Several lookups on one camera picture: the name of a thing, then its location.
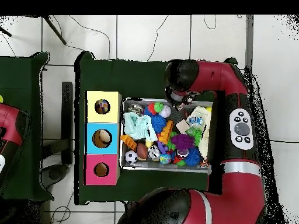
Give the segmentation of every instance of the black cable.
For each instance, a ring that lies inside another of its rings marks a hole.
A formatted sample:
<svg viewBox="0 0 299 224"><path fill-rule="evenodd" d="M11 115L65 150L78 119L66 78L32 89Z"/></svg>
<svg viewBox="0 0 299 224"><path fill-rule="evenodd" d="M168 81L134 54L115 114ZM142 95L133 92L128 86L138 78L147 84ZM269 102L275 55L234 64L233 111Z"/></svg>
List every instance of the black cable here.
<svg viewBox="0 0 299 224"><path fill-rule="evenodd" d="M191 32L192 32L192 15L190 15L189 59L191 59Z"/></svg>
<svg viewBox="0 0 299 224"><path fill-rule="evenodd" d="M60 28L60 35L62 36L62 30L61 30L61 26L60 26L60 24L59 24L59 22L58 22L58 20L56 19L56 17L53 15L53 17L54 17L54 19L56 20L56 22L58 23L58 25L59 25L59 28Z"/></svg>
<svg viewBox="0 0 299 224"><path fill-rule="evenodd" d="M168 16L165 18L165 20L163 21L163 23L161 24L161 26L159 26L159 28L156 30L156 33L157 33L157 36L156 36L156 40L155 40L155 43L154 43L154 47L152 48L152 54L154 53L154 50L155 50L155 46L156 46L156 41L157 41L157 38L158 38L158 30L163 26L164 22L166 21L166 19L168 18Z"/></svg>
<svg viewBox="0 0 299 224"><path fill-rule="evenodd" d="M299 142L289 142L289 141L280 141L280 140L270 140L270 142L282 142L285 144L299 144Z"/></svg>
<svg viewBox="0 0 299 224"><path fill-rule="evenodd" d="M59 222L59 224L60 224L61 222L66 221L66 220L71 216L71 211L69 210L68 206L69 206L69 203L71 202L71 199L72 199L72 196L73 196L73 195L74 195L74 191L72 192L72 195L71 195L71 197L69 198L69 201L68 201L68 205L67 205L67 206L60 206L60 207L58 207L58 208L53 212L52 217L51 217L51 220L50 220L50 224L53 224L53 223L55 223L55 222ZM52 220L54 219L54 214L55 214L60 208L65 208L65 211L64 211L64 214L63 214L61 220L56 220L56 221L52 222ZM69 215L68 215L68 217L67 217L66 219L64 219L64 216L65 216L65 214L67 213L67 211L68 211Z"/></svg>
<svg viewBox="0 0 299 224"><path fill-rule="evenodd" d="M207 25L207 23L206 23L206 17L205 17L204 15L203 15L203 19L204 19L204 22L205 22L205 24L206 24L206 26L207 26L208 29L213 30L213 29L216 28L216 15L215 15L215 27L214 27L214 28L208 27L208 25Z"/></svg>
<svg viewBox="0 0 299 224"><path fill-rule="evenodd" d="M77 22L76 19L74 19L71 15L69 15L69 17L72 18L75 22ZM95 29L91 29L91 28L89 28L89 27L85 27L85 26L81 25L79 22L77 22L77 24L78 24L79 26L85 28L85 29L89 29L89 30L91 30L91 31L96 31L96 32L102 33L102 34L104 34L104 35L107 37L108 42L109 42L108 59L110 59L110 39L109 39L109 37L107 36L107 34L104 33L104 32L102 32L102 31L98 31L98 30L95 30Z"/></svg>
<svg viewBox="0 0 299 224"><path fill-rule="evenodd" d="M8 41L7 41L7 39L5 38L5 36L1 33L1 35L3 36L3 38L5 39L5 41L7 42L7 44L9 45L9 47L11 48L11 50L12 50L12 52L13 52L13 54L15 55L15 57L16 57L16 54L15 54L15 52L13 51L13 49L12 49L12 47L11 47L11 45L8 43Z"/></svg>

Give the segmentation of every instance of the plush toy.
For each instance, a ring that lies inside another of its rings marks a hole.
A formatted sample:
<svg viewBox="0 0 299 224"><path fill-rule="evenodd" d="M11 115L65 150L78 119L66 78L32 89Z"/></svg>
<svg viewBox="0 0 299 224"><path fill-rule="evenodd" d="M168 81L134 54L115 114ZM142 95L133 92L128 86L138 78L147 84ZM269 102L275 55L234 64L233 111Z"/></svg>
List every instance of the plush toy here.
<svg viewBox="0 0 299 224"><path fill-rule="evenodd" d="M171 138L177 149L185 150L194 147L194 138L186 134L180 134Z"/></svg>
<svg viewBox="0 0 299 224"><path fill-rule="evenodd" d="M166 119L161 117L160 115L153 115L151 116L152 119L152 127L154 131L157 133L161 133L163 128L166 126Z"/></svg>
<svg viewBox="0 0 299 224"><path fill-rule="evenodd" d="M184 159L187 165L189 166L196 166L200 163L201 156L199 153L199 149L197 148L190 148L188 156Z"/></svg>

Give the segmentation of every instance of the green table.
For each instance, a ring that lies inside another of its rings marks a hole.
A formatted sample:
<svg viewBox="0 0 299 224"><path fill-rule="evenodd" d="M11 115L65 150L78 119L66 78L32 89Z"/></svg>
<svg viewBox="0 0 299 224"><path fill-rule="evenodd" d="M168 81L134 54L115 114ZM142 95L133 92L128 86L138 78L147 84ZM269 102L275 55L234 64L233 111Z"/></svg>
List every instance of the green table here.
<svg viewBox="0 0 299 224"><path fill-rule="evenodd" d="M75 203L87 201L136 201L158 187L206 189L206 173L122 170L116 186L83 185L84 92L118 91L123 98L164 99L164 71L167 62L94 60L82 52L75 61ZM204 93L196 100L214 100Z"/></svg>
<svg viewBox="0 0 299 224"><path fill-rule="evenodd" d="M32 116L32 130L20 162L7 176L7 187L0 188L4 199L51 200L50 193L40 183L41 165L41 69L49 54L38 52L29 57L0 57L0 95L4 103L28 111Z"/></svg>

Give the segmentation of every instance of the circular button panel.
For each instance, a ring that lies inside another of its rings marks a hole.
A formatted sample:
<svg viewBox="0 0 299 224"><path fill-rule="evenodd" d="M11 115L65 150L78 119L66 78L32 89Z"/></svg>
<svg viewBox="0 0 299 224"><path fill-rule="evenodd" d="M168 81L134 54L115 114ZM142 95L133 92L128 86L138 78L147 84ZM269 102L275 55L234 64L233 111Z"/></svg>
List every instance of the circular button panel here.
<svg viewBox="0 0 299 224"><path fill-rule="evenodd" d="M247 136L250 133L250 127L245 123L236 124L234 130L240 136Z"/></svg>

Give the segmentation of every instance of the ball in hole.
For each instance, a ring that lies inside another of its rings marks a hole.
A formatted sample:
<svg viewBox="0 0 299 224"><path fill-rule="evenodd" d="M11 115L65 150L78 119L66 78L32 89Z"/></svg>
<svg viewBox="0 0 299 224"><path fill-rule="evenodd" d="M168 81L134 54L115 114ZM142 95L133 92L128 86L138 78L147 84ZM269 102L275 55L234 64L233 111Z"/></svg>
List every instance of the ball in hole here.
<svg viewBox="0 0 299 224"><path fill-rule="evenodd" d="M111 136L105 129L99 129L92 136L92 142L98 148L106 148L111 143Z"/></svg>

